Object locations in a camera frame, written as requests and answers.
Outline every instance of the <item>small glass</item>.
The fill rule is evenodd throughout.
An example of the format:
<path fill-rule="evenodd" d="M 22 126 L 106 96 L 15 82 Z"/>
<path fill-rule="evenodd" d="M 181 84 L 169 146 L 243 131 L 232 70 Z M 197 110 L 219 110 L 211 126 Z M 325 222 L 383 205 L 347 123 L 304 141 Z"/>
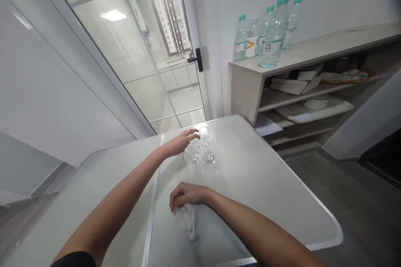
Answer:
<path fill-rule="evenodd" d="M 199 153 L 202 150 L 202 146 L 199 144 L 198 139 L 192 140 L 192 149 L 195 153 Z"/>
<path fill-rule="evenodd" d="M 207 151 L 206 161 L 210 164 L 214 164 L 217 161 L 217 157 L 213 152 L 214 142 L 213 140 L 210 139 L 207 139 L 205 142 L 208 145 L 208 147 L 206 148 Z"/>
<path fill-rule="evenodd" d="M 184 151 L 181 153 L 182 156 L 186 156 L 188 154 L 188 147 L 184 149 Z"/>
<path fill-rule="evenodd" d="M 208 148 L 208 139 L 210 138 L 210 129 L 207 126 L 202 126 L 199 129 L 199 136 L 203 140 L 203 147 Z"/>
<path fill-rule="evenodd" d="M 194 165 L 197 165 L 200 163 L 200 161 L 201 161 L 201 156 L 199 154 L 197 154 L 196 152 L 194 152 L 191 157 L 191 163 L 193 163 Z"/>

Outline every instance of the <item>hand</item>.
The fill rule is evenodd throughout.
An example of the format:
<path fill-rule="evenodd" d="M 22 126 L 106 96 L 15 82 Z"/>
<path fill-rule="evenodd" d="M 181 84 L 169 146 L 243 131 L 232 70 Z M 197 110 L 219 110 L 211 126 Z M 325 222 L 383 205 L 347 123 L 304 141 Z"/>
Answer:
<path fill-rule="evenodd" d="M 194 132 L 198 131 L 199 130 L 194 128 L 183 131 L 179 136 L 160 146 L 160 149 L 167 157 L 183 153 L 185 148 L 187 148 L 189 145 L 189 142 L 191 142 L 193 139 L 200 139 L 199 135 L 193 134 Z"/>
<path fill-rule="evenodd" d="M 180 207 L 186 203 L 204 202 L 211 190 L 205 186 L 198 186 L 181 182 L 170 194 L 170 209 L 174 211 L 174 207 Z"/>

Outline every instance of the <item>glass door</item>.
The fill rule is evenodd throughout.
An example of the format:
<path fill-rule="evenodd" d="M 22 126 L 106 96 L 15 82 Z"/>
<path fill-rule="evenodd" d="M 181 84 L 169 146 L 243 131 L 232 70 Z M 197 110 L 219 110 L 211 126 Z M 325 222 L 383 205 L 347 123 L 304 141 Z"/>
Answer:
<path fill-rule="evenodd" d="M 157 134 L 206 121 L 183 0 L 67 2 Z"/>

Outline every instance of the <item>door handle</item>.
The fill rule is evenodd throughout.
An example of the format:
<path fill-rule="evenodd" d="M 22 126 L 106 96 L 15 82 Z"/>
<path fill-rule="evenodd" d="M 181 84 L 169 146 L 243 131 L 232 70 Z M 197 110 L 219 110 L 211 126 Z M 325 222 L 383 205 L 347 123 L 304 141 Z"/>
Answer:
<path fill-rule="evenodd" d="M 202 65 L 202 58 L 201 58 L 201 49 L 200 49 L 200 48 L 196 48 L 196 49 L 195 49 L 195 53 L 196 53 L 196 57 L 189 58 L 189 59 L 187 59 L 187 61 L 188 61 L 189 63 L 193 63 L 194 61 L 198 61 L 198 69 L 199 69 L 199 72 L 203 72 L 203 65 Z"/>

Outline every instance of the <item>cabinet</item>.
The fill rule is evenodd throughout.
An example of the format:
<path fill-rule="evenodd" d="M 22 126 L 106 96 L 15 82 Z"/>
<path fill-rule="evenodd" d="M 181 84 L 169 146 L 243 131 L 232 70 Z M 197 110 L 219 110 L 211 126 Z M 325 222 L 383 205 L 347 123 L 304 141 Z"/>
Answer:
<path fill-rule="evenodd" d="M 273 68 L 261 68 L 260 57 L 230 62 L 231 112 L 243 115 L 253 126 L 259 113 L 279 124 L 283 131 L 264 136 L 264 139 L 280 155 L 319 147 L 400 68 L 400 40 L 400 23 L 368 25 L 296 43 L 281 53 L 278 65 Z M 320 83 L 303 95 L 264 88 L 269 77 L 364 50 L 368 52 L 368 58 L 363 68 L 374 72 L 366 82 L 345 85 Z M 274 111 L 275 108 L 324 94 L 347 100 L 354 108 L 340 115 L 302 124 Z"/>

